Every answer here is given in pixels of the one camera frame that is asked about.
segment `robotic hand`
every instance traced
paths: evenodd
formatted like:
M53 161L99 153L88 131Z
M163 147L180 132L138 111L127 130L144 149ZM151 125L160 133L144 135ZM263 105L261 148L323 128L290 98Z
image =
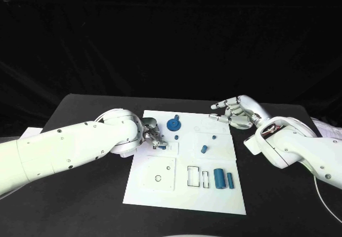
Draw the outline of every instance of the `robotic hand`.
M114 109L95 121L1 143L0 195L36 179L99 159L108 152L121 157L133 155L144 141L154 148L167 145L160 138L157 121L154 118L138 119L131 111Z
M225 115L211 114L209 118L238 129L248 129L252 124L257 126L255 134L244 141L251 153L263 153L281 169L300 162L317 179L342 189L342 140L317 138L294 118L273 118L247 95L221 101L212 109L225 106Z

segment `black background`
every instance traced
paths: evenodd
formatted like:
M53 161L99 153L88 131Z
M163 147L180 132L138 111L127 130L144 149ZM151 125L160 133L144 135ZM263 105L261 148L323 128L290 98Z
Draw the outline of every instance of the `black background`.
M1 136L69 93L302 104L342 125L340 8L273 1L0 2Z
M141 117L144 110L208 114L212 103L69 95L43 131L94 120L94 115L117 107L127 108ZM317 132L303 107L264 104L264 108L273 116L296 117ZM250 153L242 141L255 128L229 130L245 216L123 204L131 157L110 154L36 180L0 201L1 237L164 237L179 234L339 237L340 223L320 203L310 172L297 162L278 169L263 154ZM326 204L340 217L342 190L322 181L317 185Z

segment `small blue part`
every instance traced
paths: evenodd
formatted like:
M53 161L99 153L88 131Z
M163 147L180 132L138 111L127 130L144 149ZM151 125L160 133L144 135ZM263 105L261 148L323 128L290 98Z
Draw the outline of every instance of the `small blue part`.
M229 189L234 189L234 183L232 183L232 176L231 176L231 173L226 173L226 178L228 178Z
M172 132L176 132L179 131L180 126L179 116L176 115L175 118L167 121L166 127Z
M226 187L226 182L225 182L225 175L224 175L222 169L213 170L213 177L215 177L216 189L224 189Z
M208 149L208 146L203 145L200 152L205 153L205 152L206 152L206 149Z

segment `black tablecloth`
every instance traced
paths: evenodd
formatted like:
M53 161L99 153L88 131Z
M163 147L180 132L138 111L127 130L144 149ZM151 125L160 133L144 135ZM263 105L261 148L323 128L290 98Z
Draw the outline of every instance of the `black tablecloth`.
M94 120L112 108L125 108L141 117L144 110L209 114L212 104L212 101L71 94L43 132ZM302 106L263 106L271 115L302 120L319 134ZM231 128L245 216L123 204L133 157L110 154L27 184L0 201L0 236L340 236L342 226L323 208L313 176L302 164L278 169L261 154L254 156L245 148L242 141L254 131L255 128ZM317 182L323 199L342 216L342 191Z

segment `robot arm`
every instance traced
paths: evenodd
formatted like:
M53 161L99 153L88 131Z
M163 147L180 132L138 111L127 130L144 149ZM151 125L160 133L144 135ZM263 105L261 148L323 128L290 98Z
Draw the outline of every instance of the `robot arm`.
M250 125L234 121L238 117L247 117L245 121L257 126L255 134L244 141L251 153L263 153L271 164L281 169L296 161L300 162L317 179L342 189L342 140L317 138L312 129L294 118L271 118L245 95L216 103L212 109L224 106L228 107L224 122L245 129ZM209 117L224 120L219 115Z
M130 156L146 140L166 146L157 123L144 124L128 110L114 110L101 119L104 122L88 121L0 144L0 195L108 152Z

